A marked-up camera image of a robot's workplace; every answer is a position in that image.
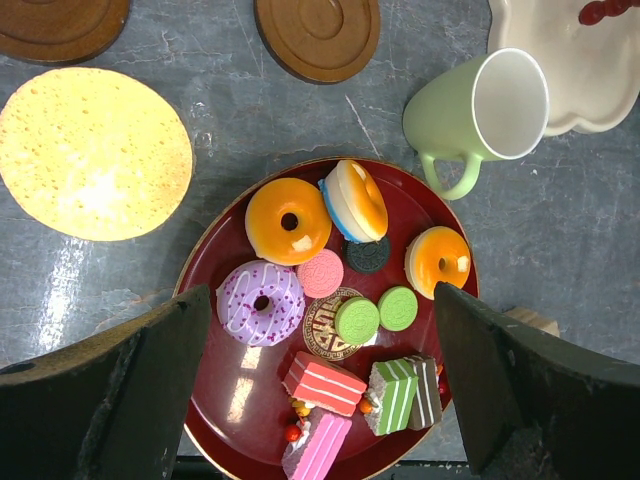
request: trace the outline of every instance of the black cookie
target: black cookie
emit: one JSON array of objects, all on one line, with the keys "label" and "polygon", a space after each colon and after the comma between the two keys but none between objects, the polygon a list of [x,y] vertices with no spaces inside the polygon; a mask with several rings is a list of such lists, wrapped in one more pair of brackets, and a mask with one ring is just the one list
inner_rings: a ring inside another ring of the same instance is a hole
[{"label": "black cookie", "polygon": [[383,237],[379,242],[344,244],[347,265],[358,273],[376,273],[384,268],[391,258],[391,241]]}]

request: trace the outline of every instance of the round wooden coaster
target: round wooden coaster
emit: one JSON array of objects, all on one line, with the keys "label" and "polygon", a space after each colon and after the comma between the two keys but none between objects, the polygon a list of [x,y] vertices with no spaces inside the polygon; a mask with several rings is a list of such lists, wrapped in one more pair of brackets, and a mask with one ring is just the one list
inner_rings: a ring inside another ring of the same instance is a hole
[{"label": "round wooden coaster", "polygon": [[264,43],[293,75],[337,83],[362,70],[380,36],[377,0],[256,0]]},{"label": "round wooden coaster", "polygon": [[122,31],[129,0],[4,0],[0,53],[71,63],[106,50]]}]

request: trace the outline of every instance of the mug rim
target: mug rim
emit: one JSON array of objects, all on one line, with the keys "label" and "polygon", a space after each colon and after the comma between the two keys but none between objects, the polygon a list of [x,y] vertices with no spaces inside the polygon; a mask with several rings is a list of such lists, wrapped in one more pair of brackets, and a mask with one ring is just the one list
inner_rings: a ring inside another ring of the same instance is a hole
[{"label": "mug rim", "polygon": [[[497,57],[498,55],[503,55],[505,53],[515,53],[526,58],[538,73],[538,76],[542,80],[542,85],[544,87],[544,96],[545,96],[544,124],[541,126],[540,132],[538,133],[533,144],[529,148],[527,148],[525,151],[519,153],[518,155],[503,155],[501,153],[498,153],[494,148],[492,148],[485,140],[484,135],[482,135],[482,132],[480,131],[480,127],[478,126],[478,119],[476,117],[476,91],[477,91],[478,80],[480,79],[480,75],[482,75],[482,72],[484,71],[485,67],[489,64],[489,62],[493,58]],[[544,136],[544,132],[547,128],[547,124],[549,123],[549,113],[550,113],[550,100],[549,100],[549,85],[547,84],[547,77],[544,75],[544,72],[542,71],[540,64],[538,64],[536,59],[533,58],[533,56],[530,53],[526,52],[525,50],[521,50],[519,48],[507,47],[507,48],[498,49],[495,52],[487,55],[487,57],[484,59],[484,61],[480,65],[480,68],[476,72],[475,78],[473,79],[473,86],[471,90],[471,115],[473,117],[473,126],[476,129],[478,138],[480,138],[480,141],[482,142],[484,147],[487,150],[489,150],[489,152],[492,155],[494,155],[495,157],[501,160],[516,160],[518,158],[522,158],[525,155],[528,155],[529,153],[531,153],[536,148],[536,146],[540,143],[540,140],[542,140],[542,137]]]}]

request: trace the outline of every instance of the purple icing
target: purple icing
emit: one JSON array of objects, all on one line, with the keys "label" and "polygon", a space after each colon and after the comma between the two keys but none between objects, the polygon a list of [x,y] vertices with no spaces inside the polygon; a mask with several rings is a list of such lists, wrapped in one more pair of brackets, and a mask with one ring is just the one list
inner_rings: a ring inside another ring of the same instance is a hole
[{"label": "purple icing", "polygon": [[[238,341],[249,346],[275,345],[300,324],[304,294],[290,268],[256,260],[234,270],[223,285],[216,292],[218,318]],[[238,295],[242,302],[234,301]],[[263,295],[269,298],[269,306],[256,311],[254,303]]]}]

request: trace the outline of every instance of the tortilla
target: tortilla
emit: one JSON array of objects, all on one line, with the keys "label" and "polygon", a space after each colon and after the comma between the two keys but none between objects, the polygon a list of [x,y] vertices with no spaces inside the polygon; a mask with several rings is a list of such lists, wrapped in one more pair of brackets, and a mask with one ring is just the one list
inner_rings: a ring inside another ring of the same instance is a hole
[{"label": "tortilla", "polygon": [[86,240],[144,235],[182,201],[193,170],[175,110],[109,70],[64,68],[33,78],[0,113],[0,174],[45,225]]}]

